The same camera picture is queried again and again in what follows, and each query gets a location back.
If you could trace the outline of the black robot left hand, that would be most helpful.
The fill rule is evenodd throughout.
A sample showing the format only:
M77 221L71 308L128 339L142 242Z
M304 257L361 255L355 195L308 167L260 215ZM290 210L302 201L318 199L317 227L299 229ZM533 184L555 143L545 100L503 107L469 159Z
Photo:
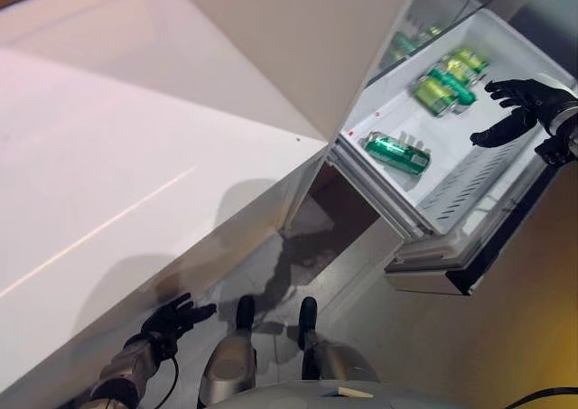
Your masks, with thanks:
M196 307L191 293L185 293L158 308L144 322L140 334L152 343L160 360L172 358L177 353L178 340L216 311L215 303Z

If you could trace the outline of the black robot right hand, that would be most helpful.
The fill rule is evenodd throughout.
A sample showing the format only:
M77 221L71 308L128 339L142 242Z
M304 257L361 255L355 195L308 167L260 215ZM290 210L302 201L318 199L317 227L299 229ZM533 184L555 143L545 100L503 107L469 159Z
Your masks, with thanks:
M471 143L479 147L494 148L510 143L537 124L554 136L577 114L576 96L535 79L491 81L484 90L501 107L514 109L489 129L470 136Z

